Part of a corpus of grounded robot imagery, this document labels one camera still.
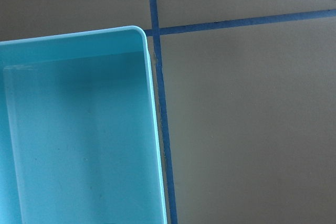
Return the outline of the light blue plastic bin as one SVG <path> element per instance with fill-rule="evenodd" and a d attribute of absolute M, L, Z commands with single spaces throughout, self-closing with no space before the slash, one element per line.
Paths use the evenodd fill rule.
<path fill-rule="evenodd" d="M 1 42 L 1 223 L 166 222 L 145 32 Z"/>

